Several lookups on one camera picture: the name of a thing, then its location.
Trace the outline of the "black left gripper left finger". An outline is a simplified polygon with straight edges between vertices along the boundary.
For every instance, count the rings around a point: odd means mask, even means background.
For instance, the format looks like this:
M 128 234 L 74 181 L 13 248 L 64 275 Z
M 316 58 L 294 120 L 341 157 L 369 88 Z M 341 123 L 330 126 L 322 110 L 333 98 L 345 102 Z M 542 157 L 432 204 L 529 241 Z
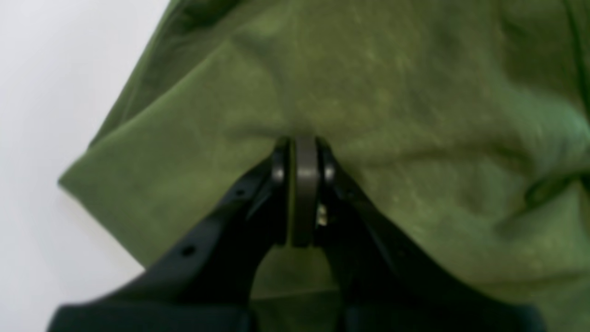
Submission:
M 287 239 L 287 138 L 239 178 L 213 211 L 122 288 L 65 305 L 51 332 L 258 332 L 249 309 L 267 252 Z

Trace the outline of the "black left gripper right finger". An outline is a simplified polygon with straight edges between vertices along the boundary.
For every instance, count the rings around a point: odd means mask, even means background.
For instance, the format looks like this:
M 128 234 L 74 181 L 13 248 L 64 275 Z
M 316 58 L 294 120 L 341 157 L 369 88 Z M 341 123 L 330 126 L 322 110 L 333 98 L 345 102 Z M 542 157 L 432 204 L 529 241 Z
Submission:
M 343 300 L 338 332 L 545 332 L 535 307 L 459 281 L 388 220 L 316 139 L 321 176 L 316 244 Z

